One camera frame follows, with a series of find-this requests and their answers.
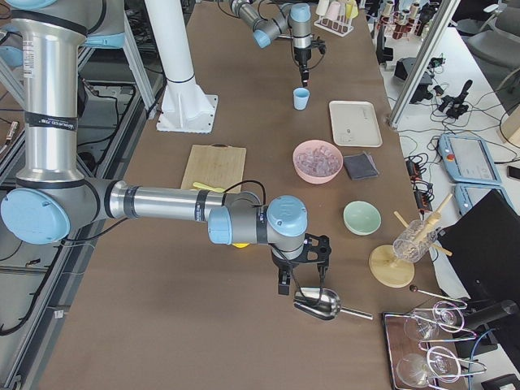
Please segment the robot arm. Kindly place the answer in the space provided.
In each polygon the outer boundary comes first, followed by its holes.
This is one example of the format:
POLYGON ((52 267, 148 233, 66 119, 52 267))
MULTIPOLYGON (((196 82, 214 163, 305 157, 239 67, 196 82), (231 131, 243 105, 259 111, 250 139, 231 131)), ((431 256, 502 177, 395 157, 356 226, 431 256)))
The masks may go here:
POLYGON ((313 263, 325 276, 328 239, 308 233, 296 197, 265 202, 250 192, 131 186, 77 169, 77 52, 124 43, 121 1, 13 1, 11 19, 23 43, 25 164, 1 216, 16 237, 46 245, 105 219, 191 220, 206 223, 215 244, 269 245, 283 287, 300 264, 313 263))
MULTIPOLYGON (((271 19, 260 15, 258 8, 253 8, 251 1, 230 1, 232 14, 243 20, 253 31, 253 38, 260 48, 268 47, 275 39, 288 33, 291 39, 293 61, 301 77, 301 87, 293 92, 294 108, 301 111, 306 108, 310 91, 307 89, 310 77, 308 62, 312 49, 318 47, 323 54, 326 50, 324 41, 314 39, 311 33, 311 12, 306 2, 286 2, 279 6, 279 13, 271 19)), ((331 248, 327 236, 314 236, 303 232, 300 247, 293 253, 284 252, 277 245, 271 246, 272 260, 279 268, 278 293, 289 294, 290 284, 296 283, 294 269, 300 264, 315 263, 318 268, 319 282, 325 280, 329 266, 331 248)))

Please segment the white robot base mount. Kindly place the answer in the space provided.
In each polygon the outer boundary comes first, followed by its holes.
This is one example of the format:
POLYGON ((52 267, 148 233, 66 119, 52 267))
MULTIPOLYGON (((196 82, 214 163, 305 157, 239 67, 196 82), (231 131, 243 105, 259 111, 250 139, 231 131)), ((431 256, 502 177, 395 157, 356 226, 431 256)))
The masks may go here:
POLYGON ((157 129, 211 133, 218 97, 197 84, 180 2, 150 0, 145 6, 167 82, 157 129))

